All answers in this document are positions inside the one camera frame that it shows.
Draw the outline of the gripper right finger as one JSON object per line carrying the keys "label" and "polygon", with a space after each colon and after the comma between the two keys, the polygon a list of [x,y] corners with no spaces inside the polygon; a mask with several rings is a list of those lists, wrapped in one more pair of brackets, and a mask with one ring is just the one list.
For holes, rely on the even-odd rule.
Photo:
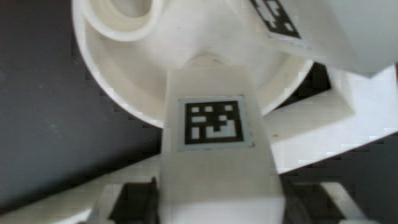
{"label": "gripper right finger", "polygon": [[380,224],[368,218],[341,183],[322,182],[320,186],[343,214],[343,219],[338,224]]}

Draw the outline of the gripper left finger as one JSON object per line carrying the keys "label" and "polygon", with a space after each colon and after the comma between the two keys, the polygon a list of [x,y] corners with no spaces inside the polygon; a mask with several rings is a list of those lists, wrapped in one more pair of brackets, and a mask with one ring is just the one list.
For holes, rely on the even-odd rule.
{"label": "gripper left finger", "polygon": [[93,210],[89,213],[86,224],[116,224],[116,221],[110,219],[110,214],[121,195],[123,185],[109,184],[103,188]]}

